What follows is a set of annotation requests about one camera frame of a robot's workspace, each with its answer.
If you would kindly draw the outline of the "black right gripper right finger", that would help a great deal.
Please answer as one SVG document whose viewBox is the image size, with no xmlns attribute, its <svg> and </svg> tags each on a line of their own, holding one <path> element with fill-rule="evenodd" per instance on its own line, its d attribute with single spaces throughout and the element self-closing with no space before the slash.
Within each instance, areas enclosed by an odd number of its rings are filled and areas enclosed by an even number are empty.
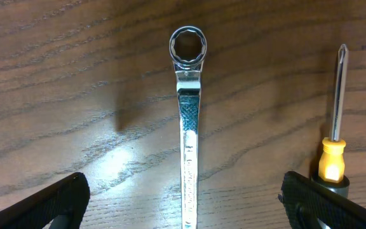
<svg viewBox="0 0 366 229">
<path fill-rule="evenodd" d="M 366 208 L 330 191 L 294 171 L 285 173 L 280 202 L 293 229 L 330 228 L 366 229 Z"/>
</svg>

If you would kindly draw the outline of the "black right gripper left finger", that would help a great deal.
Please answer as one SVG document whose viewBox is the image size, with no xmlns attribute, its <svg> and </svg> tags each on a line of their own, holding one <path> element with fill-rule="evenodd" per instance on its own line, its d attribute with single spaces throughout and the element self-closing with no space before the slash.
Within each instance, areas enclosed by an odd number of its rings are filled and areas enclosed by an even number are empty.
<svg viewBox="0 0 366 229">
<path fill-rule="evenodd" d="M 0 211 L 0 228 L 79 228 L 89 199 L 85 175 L 75 172 Z"/>
</svg>

